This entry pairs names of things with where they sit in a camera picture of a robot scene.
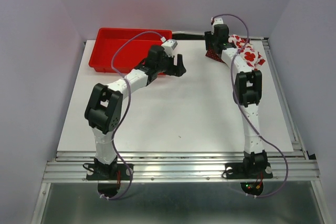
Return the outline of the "white red floral skirt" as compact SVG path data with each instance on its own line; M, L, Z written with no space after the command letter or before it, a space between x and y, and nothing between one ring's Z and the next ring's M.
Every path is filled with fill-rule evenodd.
M241 38L238 35L231 35L228 42L236 46L238 50L235 62L243 60L248 67L254 70L259 70L266 62L263 55L250 42L247 42L247 39Z

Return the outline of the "dark red polka-dot skirt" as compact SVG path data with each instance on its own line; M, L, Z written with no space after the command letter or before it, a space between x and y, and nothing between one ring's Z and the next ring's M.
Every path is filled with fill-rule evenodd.
M225 63L224 61L222 61L221 57L213 49L207 50L205 56L207 58L213 59L215 61L218 61L218 62L221 62L221 63Z

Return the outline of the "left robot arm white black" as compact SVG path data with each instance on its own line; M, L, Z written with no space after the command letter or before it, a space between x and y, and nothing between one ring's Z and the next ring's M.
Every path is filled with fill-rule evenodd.
M128 74L113 83L98 83L93 87L85 110L85 119L93 131L96 144L94 163L84 165L89 175L97 173L106 179L116 175L118 155L112 140L126 115L122 111L123 101L130 100L133 92L151 84L159 74L180 77L186 73L183 56L173 55L176 46L174 39L162 45L153 45L147 57Z

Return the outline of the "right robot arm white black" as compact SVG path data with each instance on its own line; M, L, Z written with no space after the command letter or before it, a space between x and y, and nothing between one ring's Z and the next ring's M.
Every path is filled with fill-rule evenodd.
M223 62L230 69L234 102L241 111L243 121L244 158L240 163L226 165L224 174L228 178L239 174L253 177L268 165L259 136L258 106L262 96L262 73L253 66L253 49L242 49L235 39L229 35L229 28L221 18L216 18L212 22L212 29L205 32L207 56Z

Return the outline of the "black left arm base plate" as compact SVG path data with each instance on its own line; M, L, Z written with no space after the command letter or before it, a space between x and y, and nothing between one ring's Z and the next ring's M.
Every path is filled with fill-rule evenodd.
M94 163L84 163L83 168L86 170L86 180L88 181L104 181L104 180L130 180L131 175L124 164L117 163L112 168L103 170L97 168Z

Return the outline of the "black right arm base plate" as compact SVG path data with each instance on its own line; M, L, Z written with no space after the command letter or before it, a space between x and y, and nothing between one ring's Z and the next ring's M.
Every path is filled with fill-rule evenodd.
M226 163L224 171L222 172L222 178L229 180L253 180L253 179L271 179L273 173L267 173L265 169L261 168L249 168L246 169L242 162L230 162Z

